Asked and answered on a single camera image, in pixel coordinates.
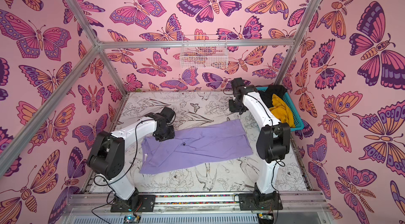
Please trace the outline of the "lavender purple t-shirt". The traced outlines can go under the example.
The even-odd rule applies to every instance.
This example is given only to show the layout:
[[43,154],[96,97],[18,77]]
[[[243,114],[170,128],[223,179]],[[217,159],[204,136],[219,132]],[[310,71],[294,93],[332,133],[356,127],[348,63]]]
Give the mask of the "lavender purple t-shirt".
[[140,173],[152,175],[253,154],[239,119],[176,131],[173,139],[162,142],[148,136],[141,146]]

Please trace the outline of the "teal plastic laundry basket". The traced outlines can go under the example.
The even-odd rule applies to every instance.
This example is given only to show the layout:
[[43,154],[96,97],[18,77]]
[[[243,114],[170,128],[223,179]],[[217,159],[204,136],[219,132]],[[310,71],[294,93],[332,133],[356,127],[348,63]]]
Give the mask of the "teal plastic laundry basket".
[[[265,91],[267,88],[268,88],[268,86],[267,87],[259,86],[259,87],[257,87],[257,90],[258,91]],[[288,91],[285,93],[282,100],[288,105],[288,107],[293,112],[295,128],[291,128],[291,131],[294,132],[294,131],[302,130],[304,128],[304,123],[303,123],[297,109],[295,108],[295,106],[294,106],[294,104],[293,104],[293,102],[292,102],[292,100],[291,100],[291,98],[289,96]]]

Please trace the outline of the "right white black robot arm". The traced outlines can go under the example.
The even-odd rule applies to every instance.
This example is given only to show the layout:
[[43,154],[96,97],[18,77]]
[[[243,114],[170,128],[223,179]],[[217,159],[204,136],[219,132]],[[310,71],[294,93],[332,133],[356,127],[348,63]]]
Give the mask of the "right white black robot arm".
[[291,128],[271,113],[255,86],[247,85],[242,78],[235,78],[231,90],[233,99],[229,101],[229,111],[239,114],[249,111],[260,129],[256,152],[264,166],[253,195],[259,202],[266,201],[278,193],[274,183],[278,169],[284,165],[283,160],[290,152]]

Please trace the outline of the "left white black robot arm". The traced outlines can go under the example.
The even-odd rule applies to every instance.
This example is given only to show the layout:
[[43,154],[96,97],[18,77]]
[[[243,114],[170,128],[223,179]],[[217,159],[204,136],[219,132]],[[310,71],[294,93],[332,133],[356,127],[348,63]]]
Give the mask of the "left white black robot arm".
[[103,179],[102,185],[112,189],[116,197],[129,200],[135,195],[136,188],[127,177],[129,171],[124,171],[127,148],[149,134],[158,142],[173,139],[175,118],[175,111],[164,107],[159,113],[148,113],[124,129],[114,132],[101,131],[90,151],[88,167]]

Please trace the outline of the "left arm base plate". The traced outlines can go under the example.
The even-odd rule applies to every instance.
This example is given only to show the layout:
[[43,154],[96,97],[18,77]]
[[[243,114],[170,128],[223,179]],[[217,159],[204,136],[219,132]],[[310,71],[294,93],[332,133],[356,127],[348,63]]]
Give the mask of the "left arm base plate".
[[118,212],[153,212],[156,196],[154,194],[136,194],[128,200],[115,196],[110,211]]

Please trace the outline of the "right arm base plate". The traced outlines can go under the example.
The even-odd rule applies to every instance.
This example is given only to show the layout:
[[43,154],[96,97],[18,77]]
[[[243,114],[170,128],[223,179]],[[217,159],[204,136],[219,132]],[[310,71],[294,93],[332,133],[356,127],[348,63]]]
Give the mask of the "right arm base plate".
[[279,193],[274,191],[268,194],[259,192],[238,194],[239,207],[243,211],[269,211],[283,210]]

